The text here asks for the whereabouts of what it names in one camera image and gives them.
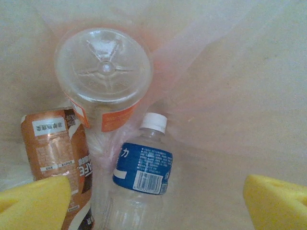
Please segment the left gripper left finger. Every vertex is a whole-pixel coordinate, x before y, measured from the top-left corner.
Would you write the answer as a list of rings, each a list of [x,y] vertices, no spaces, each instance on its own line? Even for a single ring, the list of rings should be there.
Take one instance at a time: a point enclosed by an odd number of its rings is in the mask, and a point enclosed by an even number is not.
[[[61,230],[70,200],[66,176],[0,192],[0,230]]]

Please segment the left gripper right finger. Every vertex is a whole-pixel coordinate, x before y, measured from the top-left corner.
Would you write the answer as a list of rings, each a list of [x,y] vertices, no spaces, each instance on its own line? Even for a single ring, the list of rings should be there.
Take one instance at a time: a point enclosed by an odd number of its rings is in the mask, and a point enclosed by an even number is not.
[[[307,186],[252,174],[243,198],[255,230],[307,230]]]

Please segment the brown coffee bottle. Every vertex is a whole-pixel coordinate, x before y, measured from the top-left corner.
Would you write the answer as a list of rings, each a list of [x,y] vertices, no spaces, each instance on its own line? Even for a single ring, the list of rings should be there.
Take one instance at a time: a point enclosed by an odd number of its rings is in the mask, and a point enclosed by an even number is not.
[[[71,201],[61,230],[93,230],[93,166],[85,129],[71,107],[25,115],[21,119],[27,157],[35,180],[65,175]]]

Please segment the blue white label bottle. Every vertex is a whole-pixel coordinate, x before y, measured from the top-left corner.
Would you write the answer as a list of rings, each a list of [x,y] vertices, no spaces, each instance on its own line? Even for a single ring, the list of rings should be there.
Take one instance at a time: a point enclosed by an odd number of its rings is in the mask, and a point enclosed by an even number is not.
[[[99,230],[160,230],[173,154],[163,143],[167,118],[146,113],[139,135],[121,146]]]

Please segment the clear bottle orange white label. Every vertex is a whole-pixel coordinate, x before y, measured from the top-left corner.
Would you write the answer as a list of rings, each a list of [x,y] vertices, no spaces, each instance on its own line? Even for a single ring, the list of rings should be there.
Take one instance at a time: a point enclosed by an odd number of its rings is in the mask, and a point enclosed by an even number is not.
[[[54,58],[59,84],[86,128],[122,127],[153,79],[153,62],[139,38],[113,28],[69,31]]]

